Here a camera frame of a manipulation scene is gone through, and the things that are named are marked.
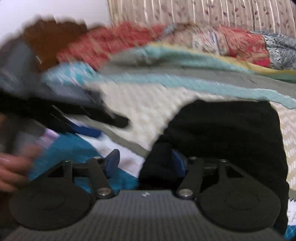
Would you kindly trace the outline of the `person's left hand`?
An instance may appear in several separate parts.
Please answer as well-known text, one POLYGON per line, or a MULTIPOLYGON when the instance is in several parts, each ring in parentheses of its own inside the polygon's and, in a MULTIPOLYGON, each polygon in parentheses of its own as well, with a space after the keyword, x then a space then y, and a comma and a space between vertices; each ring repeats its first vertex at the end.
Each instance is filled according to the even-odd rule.
POLYGON ((1 153, 1 191, 11 193, 24 186, 33 162, 42 150, 34 144, 24 147, 16 156, 1 153))

